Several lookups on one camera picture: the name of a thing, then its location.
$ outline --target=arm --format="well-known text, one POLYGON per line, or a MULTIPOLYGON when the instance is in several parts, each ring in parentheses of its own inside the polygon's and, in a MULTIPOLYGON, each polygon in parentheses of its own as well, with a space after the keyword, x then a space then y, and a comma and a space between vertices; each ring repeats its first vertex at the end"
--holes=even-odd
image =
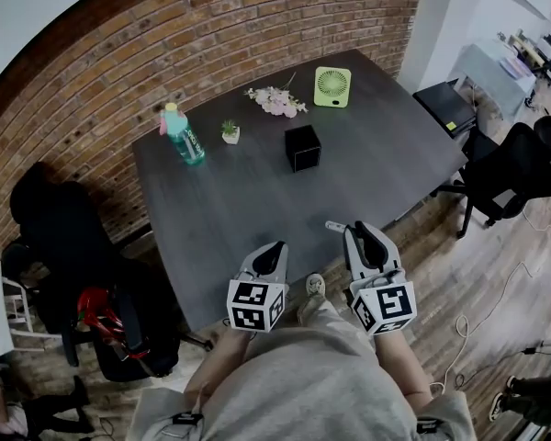
POLYGON ((419 412, 433 400, 421 363, 400 330, 375 337, 379 365, 394 379, 412 410, 419 412))
POLYGON ((0 385, 0 423, 8 423, 8 409, 6 408, 6 397, 4 395, 4 389, 0 385))
POLYGON ((201 405, 243 361, 252 334, 229 328, 187 383, 184 395, 190 408, 200 394, 201 405))

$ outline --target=black cube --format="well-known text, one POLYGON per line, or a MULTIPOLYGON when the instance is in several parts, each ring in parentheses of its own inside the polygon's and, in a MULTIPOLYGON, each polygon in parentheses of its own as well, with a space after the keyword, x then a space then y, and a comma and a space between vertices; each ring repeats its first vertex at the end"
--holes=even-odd
POLYGON ((285 136, 286 156, 295 173, 319 164, 320 141, 312 126, 287 130, 285 136))

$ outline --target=red object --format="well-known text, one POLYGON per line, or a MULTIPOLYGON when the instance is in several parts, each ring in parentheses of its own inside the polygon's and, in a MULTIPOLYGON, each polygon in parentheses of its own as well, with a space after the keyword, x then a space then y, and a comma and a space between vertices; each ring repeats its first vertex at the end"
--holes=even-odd
POLYGON ((127 356, 140 359, 149 353, 149 350, 140 353, 131 353, 127 348, 125 330, 122 321, 112 310, 109 304, 109 291, 103 288, 86 288, 77 301, 77 314, 84 315, 86 325, 94 327, 100 333, 102 341, 107 345, 120 343, 127 356))

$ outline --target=gray shirt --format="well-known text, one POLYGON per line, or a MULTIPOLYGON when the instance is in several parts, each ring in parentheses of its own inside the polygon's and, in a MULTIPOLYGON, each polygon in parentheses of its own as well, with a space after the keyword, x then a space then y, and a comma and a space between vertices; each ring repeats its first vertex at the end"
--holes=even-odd
POLYGON ((201 420, 174 423, 172 416, 185 408, 179 394, 171 408, 163 404, 165 417, 136 415, 128 440, 476 439, 465 394, 441 395, 417 418, 373 352, 337 334, 282 329, 256 340, 246 362, 205 404, 201 420))

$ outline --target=plastic bottle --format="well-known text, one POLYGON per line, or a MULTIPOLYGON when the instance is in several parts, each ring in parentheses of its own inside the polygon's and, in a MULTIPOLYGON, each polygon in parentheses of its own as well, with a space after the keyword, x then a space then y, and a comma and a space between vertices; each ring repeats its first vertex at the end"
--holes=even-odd
POLYGON ((174 143, 175 148, 184 157, 189 165, 199 164, 204 160, 204 149, 196 134, 190 128, 184 113, 177 111, 176 103, 167 103, 163 113, 167 125, 167 135, 174 143))

